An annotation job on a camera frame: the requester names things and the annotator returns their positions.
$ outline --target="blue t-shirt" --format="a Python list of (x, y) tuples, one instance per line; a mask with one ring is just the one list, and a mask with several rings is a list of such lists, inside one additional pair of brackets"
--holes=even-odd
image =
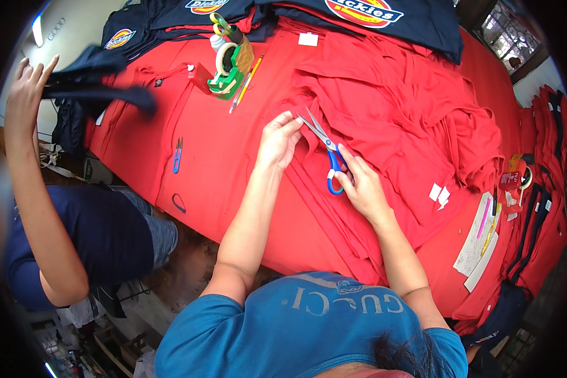
[[(449, 329), (424, 331), (434, 358), (465, 378), (460, 337)], [(391, 289), (328, 272), (287, 276), (252, 292), (245, 309), (222, 295), (193, 301), (160, 343), (155, 375), (312, 377), (348, 362), (375, 365), (372, 345), (384, 332), (393, 343), (412, 340), (414, 352), (424, 342), (417, 315)]]
[[(122, 193), (96, 185), (46, 188), (86, 269), (90, 287), (120, 284), (151, 272), (149, 226)], [(31, 310), (56, 308), (42, 289), (40, 269), (20, 216), (8, 239), (4, 266), (8, 288), (17, 302)]]

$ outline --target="woman's left hand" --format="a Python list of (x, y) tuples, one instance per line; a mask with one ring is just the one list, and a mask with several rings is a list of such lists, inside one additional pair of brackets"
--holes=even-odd
[(290, 111), (275, 117), (262, 130), (256, 166), (275, 168), (283, 172), (292, 161), (296, 143), (301, 139), (302, 120), (294, 119)]
[(7, 147), (31, 142), (42, 91), (58, 61), (57, 55), (45, 69), (43, 64), (32, 67), (30, 60), (24, 58), (17, 66), (4, 113), (4, 140)]

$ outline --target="yellow scissors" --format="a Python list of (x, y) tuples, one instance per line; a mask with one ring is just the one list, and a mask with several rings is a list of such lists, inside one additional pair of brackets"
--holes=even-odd
[(213, 12), (210, 14), (210, 20), (214, 22), (214, 33), (219, 36), (227, 36), (233, 33), (227, 21), (219, 15), (217, 12)]

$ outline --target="blue thread snips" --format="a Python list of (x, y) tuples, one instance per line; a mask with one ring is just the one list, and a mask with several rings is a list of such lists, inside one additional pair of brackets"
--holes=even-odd
[(174, 162), (172, 163), (172, 173), (178, 172), (178, 166), (181, 164), (181, 152), (182, 152), (182, 138), (176, 141), (176, 148), (174, 149)]

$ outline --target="hand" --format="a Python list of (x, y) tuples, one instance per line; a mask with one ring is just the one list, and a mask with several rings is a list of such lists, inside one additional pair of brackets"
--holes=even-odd
[(275, 168), (283, 172), (292, 161), (296, 143), (301, 139), (302, 120), (294, 119), (290, 111), (275, 117), (262, 130), (256, 166)]
[(41, 63), (35, 68), (30, 66), (29, 58), (24, 58), (17, 66), (4, 113), (4, 140), (7, 146), (31, 142), (42, 91), (58, 61), (59, 55), (55, 55), (45, 70)]
[(392, 208), (386, 202), (378, 174), (361, 157), (354, 157), (342, 144), (338, 145), (338, 150), (345, 158), (352, 175), (348, 172), (336, 172), (334, 177), (344, 188), (346, 196), (357, 211), (373, 226), (394, 216)]

